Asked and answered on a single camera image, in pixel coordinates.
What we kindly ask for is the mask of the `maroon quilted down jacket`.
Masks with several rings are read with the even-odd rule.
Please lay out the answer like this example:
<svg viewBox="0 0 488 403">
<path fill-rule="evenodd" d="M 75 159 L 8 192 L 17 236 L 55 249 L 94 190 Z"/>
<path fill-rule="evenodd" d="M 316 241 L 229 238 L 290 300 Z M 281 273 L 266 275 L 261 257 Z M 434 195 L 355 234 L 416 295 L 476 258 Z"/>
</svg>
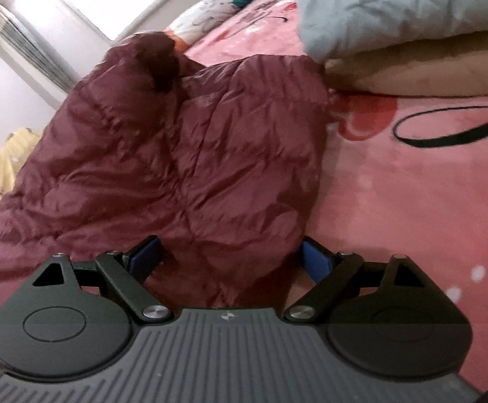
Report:
<svg viewBox="0 0 488 403">
<path fill-rule="evenodd" d="M 111 48 L 0 202 L 0 306 L 56 252 L 167 256 L 170 308 L 280 308 L 318 196 L 328 91 L 305 55 L 203 66 L 161 33 Z"/>
</svg>

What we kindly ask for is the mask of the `pink patterned bed sheet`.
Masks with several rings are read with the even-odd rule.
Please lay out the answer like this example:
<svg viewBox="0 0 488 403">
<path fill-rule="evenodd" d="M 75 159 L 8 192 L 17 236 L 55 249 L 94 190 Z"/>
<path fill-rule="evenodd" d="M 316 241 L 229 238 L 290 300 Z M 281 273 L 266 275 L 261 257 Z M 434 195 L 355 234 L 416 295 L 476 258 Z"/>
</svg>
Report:
<svg viewBox="0 0 488 403">
<path fill-rule="evenodd" d="M 205 64 L 304 52 L 298 0 L 254 0 L 186 52 Z M 488 387 L 488 96 L 333 89 L 333 142 L 309 233 L 378 257 L 408 254 L 474 326 L 464 375 Z"/>
</svg>

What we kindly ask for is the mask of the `yellow patterned cloth cover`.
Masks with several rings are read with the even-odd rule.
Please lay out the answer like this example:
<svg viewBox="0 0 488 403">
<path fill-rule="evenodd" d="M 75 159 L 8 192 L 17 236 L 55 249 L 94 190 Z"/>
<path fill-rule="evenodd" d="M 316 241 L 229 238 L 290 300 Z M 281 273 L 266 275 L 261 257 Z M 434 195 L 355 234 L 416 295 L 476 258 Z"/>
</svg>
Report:
<svg viewBox="0 0 488 403">
<path fill-rule="evenodd" d="M 0 202 L 15 186 L 15 179 L 41 139 L 40 133 L 22 127 L 11 133 L 0 147 Z"/>
</svg>

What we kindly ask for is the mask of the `beige folded blanket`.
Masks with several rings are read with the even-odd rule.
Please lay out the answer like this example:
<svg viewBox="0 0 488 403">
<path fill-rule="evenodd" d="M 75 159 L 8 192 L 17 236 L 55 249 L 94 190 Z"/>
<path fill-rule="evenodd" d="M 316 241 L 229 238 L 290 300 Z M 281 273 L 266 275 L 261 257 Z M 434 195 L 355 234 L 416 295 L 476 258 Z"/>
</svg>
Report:
<svg viewBox="0 0 488 403">
<path fill-rule="evenodd" d="M 488 96 L 488 32 L 331 59 L 325 77 L 337 90 L 385 96 Z"/>
</svg>

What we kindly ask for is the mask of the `grey striped curtain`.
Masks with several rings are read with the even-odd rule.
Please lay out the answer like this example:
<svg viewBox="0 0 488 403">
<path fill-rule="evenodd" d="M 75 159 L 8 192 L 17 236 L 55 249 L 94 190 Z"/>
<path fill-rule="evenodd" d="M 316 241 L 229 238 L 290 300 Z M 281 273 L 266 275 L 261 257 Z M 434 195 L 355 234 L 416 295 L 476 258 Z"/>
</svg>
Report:
<svg viewBox="0 0 488 403">
<path fill-rule="evenodd" d="M 0 5 L 0 46 L 12 58 L 19 57 L 53 86 L 68 94 L 75 78 L 62 62 L 13 13 Z"/>
</svg>

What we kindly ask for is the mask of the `light blue folded quilt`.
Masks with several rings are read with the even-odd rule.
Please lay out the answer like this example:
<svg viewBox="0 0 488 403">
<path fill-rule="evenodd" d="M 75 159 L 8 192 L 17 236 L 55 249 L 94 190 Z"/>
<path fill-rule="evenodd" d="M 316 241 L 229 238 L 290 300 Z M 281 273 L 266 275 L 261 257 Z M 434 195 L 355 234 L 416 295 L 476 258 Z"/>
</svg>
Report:
<svg viewBox="0 0 488 403">
<path fill-rule="evenodd" d="M 319 63 L 488 31 L 488 0 L 298 0 L 298 9 L 304 52 Z"/>
</svg>

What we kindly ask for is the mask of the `colourful striped long bolster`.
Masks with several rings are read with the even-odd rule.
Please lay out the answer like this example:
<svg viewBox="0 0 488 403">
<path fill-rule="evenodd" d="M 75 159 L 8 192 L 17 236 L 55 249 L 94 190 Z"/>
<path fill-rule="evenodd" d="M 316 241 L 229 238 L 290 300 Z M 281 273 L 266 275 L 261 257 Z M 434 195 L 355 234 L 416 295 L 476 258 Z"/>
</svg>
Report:
<svg viewBox="0 0 488 403">
<path fill-rule="evenodd" d="M 180 14 L 164 33 L 185 52 L 205 35 L 232 18 L 254 0 L 201 0 Z"/>
</svg>

